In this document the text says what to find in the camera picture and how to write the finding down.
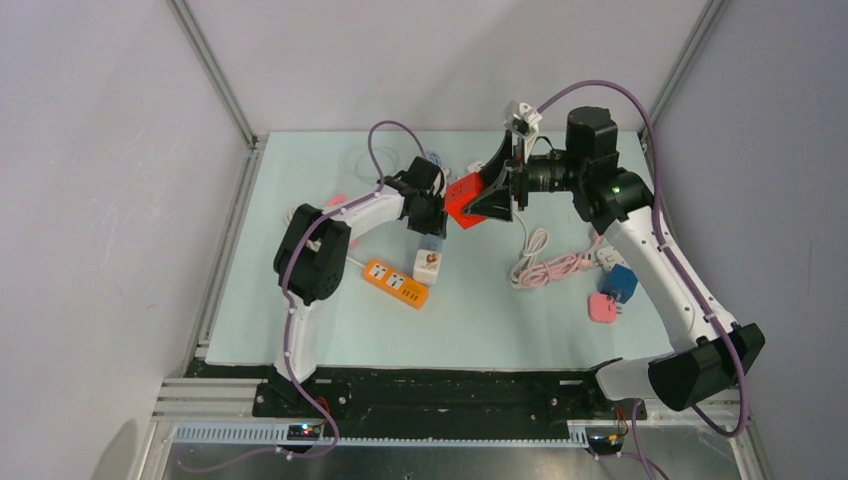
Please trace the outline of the red cube socket adapter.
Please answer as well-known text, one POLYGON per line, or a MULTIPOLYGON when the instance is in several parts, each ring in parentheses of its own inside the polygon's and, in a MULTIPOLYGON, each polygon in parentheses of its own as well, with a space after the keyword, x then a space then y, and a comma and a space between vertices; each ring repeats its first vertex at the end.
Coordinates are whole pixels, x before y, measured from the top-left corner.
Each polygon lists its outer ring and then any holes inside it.
POLYGON ((464 230, 468 230, 485 220, 485 217, 465 212, 484 190, 479 173, 470 173, 451 183, 445 193, 444 208, 448 215, 464 230))

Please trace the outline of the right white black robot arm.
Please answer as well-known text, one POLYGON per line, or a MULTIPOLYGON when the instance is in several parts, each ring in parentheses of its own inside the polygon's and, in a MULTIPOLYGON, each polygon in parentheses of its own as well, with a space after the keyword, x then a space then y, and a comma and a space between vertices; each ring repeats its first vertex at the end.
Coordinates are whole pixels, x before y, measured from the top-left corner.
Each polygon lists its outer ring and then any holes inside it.
POLYGON ((764 347, 764 334, 756 324, 739 323, 713 297, 673 240, 651 189, 619 165, 618 128, 610 112, 572 110, 564 147, 543 155, 534 152, 540 119, 531 106, 512 104, 498 151, 448 188, 445 208, 467 229, 487 219, 511 221, 532 193, 566 191, 579 217, 633 270, 672 350, 599 367, 596 380, 580 392, 584 410, 602 418, 621 399, 656 398, 683 411, 740 386, 764 347))

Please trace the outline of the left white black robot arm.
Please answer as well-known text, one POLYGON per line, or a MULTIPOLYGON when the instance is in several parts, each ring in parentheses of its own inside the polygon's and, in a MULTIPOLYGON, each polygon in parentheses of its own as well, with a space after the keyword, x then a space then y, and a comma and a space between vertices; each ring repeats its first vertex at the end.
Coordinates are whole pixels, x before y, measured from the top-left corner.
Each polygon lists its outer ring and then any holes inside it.
POLYGON ((274 367, 284 381, 277 403, 292 416, 314 406, 314 387, 304 382, 317 368, 319 321, 313 312, 340 286, 352 241, 387 223, 447 237, 447 177, 438 165, 416 157, 411 165, 378 183, 373 192, 344 205, 321 209, 304 203, 288 223, 272 262, 287 300, 282 347, 274 367))

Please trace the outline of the pink power strip with cable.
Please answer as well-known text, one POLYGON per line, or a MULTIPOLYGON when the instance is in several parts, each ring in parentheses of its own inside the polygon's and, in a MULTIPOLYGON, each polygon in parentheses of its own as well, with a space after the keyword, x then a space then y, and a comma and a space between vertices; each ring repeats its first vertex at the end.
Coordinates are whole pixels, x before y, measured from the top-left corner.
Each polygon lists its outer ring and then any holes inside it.
POLYGON ((539 256, 549 242, 549 232, 538 229, 526 239, 520 258, 509 273, 509 281, 516 289, 535 289, 588 271, 595 266, 593 254, 603 240, 603 236, 593 234, 586 250, 540 261, 539 256))

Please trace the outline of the blue cube socket adapter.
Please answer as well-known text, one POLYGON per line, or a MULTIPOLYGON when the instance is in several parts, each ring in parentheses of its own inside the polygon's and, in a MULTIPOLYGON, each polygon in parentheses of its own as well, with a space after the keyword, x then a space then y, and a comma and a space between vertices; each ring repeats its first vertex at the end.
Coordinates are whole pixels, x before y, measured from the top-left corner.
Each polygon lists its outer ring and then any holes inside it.
POLYGON ((599 288, 601 294, 607 295, 617 303, 626 304, 633 296, 638 279, 629 267, 616 264, 606 274, 599 288))

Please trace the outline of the pink square plug adapter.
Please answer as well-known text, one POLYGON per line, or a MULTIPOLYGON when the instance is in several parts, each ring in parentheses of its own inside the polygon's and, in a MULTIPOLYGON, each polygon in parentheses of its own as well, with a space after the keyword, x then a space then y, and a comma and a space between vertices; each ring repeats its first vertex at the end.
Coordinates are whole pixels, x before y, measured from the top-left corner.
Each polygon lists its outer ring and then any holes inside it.
POLYGON ((613 324, 622 313, 615 299, 604 293, 594 293, 588 297, 587 313, 592 322, 613 324))

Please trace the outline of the white cube socket adapter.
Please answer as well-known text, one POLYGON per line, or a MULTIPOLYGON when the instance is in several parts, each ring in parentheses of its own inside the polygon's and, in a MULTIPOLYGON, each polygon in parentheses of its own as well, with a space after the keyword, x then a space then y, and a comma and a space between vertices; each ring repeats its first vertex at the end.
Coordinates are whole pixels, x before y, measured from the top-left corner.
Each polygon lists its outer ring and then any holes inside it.
POLYGON ((442 253, 431 248, 419 248, 413 262, 413 279, 425 285, 437 282, 442 264, 442 253))

